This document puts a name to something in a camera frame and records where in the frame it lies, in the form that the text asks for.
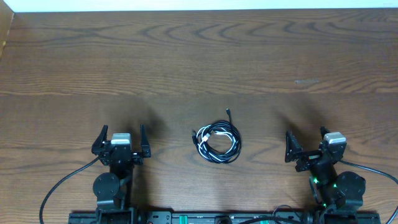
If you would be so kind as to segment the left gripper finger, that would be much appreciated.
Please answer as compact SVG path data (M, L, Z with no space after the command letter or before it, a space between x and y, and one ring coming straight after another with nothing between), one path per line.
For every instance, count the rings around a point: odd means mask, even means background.
M99 136L96 138L91 146L91 152L94 155L99 155L104 150L105 142L107 141L108 125L104 125Z
M143 157L151 157L151 149L150 144L146 135L145 127L142 124L140 127L141 131L141 149L142 149L142 156Z

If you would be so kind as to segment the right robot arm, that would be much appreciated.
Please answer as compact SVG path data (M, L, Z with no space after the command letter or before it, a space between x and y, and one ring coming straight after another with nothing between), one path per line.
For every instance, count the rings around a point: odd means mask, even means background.
M335 164L342 160L347 146L340 132L320 128L322 141L318 149L305 151L291 131L285 134L285 162L296 162L297 172L310 172L310 186L323 208L313 214L315 223L357 223L357 210L363 206L366 181L360 175L346 171L338 174Z

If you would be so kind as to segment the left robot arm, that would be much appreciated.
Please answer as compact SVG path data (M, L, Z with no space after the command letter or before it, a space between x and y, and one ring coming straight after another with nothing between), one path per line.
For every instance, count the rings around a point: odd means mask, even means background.
M141 150L134 152L129 133L116 133L107 139L104 125L91 147L109 172L100 174L93 183L97 198L96 223L147 223L147 215L130 205L133 169L151 157L144 125L140 127Z

